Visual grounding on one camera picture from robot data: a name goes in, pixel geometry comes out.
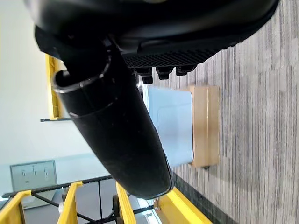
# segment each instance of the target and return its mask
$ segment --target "yellow metal frame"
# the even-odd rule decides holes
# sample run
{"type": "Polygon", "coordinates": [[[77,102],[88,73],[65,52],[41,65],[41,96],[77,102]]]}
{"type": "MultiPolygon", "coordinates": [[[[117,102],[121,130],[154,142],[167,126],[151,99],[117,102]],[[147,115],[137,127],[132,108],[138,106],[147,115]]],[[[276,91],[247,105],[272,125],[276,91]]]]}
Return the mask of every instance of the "yellow metal frame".
{"type": "Polygon", "coordinates": [[[163,224],[211,224],[212,222],[202,214],[177,188],[158,198],[155,203],[156,213],[163,224]]]}
{"type": "Polygon", "coordinates": [[[49,116],[50,120],[57,120],[61,117],[61,111],[59,109],[61,107],[61,103],[57,97],[57,94],[52,89],[52,79],[57,71],[57,59],[50,55],[45,55],[45,59],[49,116]]]}
{"type": "Polygon", "coordinates": [[[72,183],[66,195],[63,210],[59,216],[57,224],[77,224],[77,209],[76,209],[76,190],[83,185],[82,181],[72,183]]]}
{"type": "Polygon", "coordinates": [[[116,192],[120,205],[120,216],[124,224],[136,224],[135,215],[130,205],[127,192],[118,182],[116,182],[116,192]]]}
{"type": "Polygon", "coordinates": [[[31,190],[17,193],[1,210],[0,224],[25,224],[22,198],[31,195],[31,190]]]}

